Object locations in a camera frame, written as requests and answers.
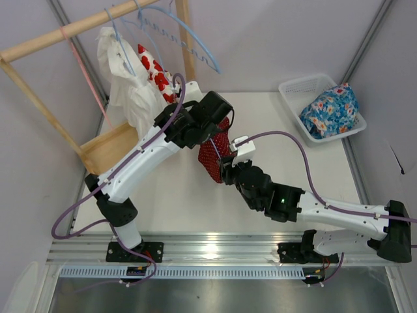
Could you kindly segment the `red polka dot skirt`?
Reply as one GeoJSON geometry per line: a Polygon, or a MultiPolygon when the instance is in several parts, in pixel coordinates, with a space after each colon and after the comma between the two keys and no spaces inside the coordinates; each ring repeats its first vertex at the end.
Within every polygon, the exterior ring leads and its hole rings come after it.
{"type": "MultiPolygon", "coordinates": [[[[229,135],[227,130],[229,125],[230,120],[228,117],[226,117],[218,125],[222,132],[212,138],[219,150],[219,153],[221,154],[221,157],[227,157],[231,155],[229,150],[229,135]]],[[[216,183],[223,183],[220,176],[220,160],[218,159],[213,146],[210,143],[210,140],[200,146],[197,159],[216,183]]]]}

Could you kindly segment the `thin blue wire hanger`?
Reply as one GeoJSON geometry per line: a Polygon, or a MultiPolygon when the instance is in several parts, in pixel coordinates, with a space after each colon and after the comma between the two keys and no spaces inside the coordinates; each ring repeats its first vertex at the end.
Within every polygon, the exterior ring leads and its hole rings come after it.
{"type": "Polygon", "coordinates": [[[215,153],[216,153],[216,155],[217,155],[217,157],[218,157],[218,159],[219,160],[221,160],[221,154],[219,153],[219,150],[218,150],[218,148],[217,148],[217,146],[216,146],[216,144],[214,143],[214,140],[213,139],[210,139],[210,143],[212,144],[212,146],[213,146],[213,149],[214,149],[214,151],[215,151],[215,153]]]}

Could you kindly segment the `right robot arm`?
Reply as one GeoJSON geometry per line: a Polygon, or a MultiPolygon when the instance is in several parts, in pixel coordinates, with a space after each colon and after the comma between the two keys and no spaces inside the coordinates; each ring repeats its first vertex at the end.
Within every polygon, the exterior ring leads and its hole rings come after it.
{"type": "Polygon", "coordinates": [[[251,210],[276,222],[316,222],[338,227],[336,231],[307,230],[300,254],[306,263],[312,256],[374,250],[384,260],[412,260],[411,222],[404,204],[390,200],[386,205],[357,205],[323,199],[301,188],[272,181],[251,161],[234,163],[223,157],[220,175],[233,185],[251,210]]]}

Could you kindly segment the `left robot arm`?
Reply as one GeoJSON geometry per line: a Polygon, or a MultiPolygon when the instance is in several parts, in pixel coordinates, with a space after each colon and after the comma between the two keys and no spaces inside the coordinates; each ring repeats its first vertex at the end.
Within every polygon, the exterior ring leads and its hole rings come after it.
{"type": "Polygon", "coordinates": [[[101,175],[86,177],[86,185],[94,194],[101,214],[126,248],[136,248],[143,242],[135,222],[137,209],[130,200],[134,187],[181,149],[193,149],[222,133],[220,123],[233,114],[232,105],[214,91],[200,101],[170,104],[114,167],[101,175]]]}

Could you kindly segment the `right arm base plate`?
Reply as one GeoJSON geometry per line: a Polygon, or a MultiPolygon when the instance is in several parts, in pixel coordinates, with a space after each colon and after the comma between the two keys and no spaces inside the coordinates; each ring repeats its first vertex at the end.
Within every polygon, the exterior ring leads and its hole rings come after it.
{"type": "Polygon", "coordinates": [[[337,254],[331,254],[325,256],[314,251],[311,246],[296,243],[278,243],[277,253],[282,263],[338,263],[339,256],[337,254]]]}

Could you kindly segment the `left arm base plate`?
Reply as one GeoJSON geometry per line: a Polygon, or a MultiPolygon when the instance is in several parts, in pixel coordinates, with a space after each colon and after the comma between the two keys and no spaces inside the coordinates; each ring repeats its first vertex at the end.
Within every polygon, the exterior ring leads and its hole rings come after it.
{"type": "MultiPolygon", "coordinates": [[[[156,263],[161,263],[164,254],[164,243],[147,241],[132,250],[136,253],[146,255],[148,258],[152,258],[156,263]]],[[[108,245],[106,261],[110,263],[143,263],[147,262],[147,259],[127,252],[118,242],[114,241],[108,245]]]]}

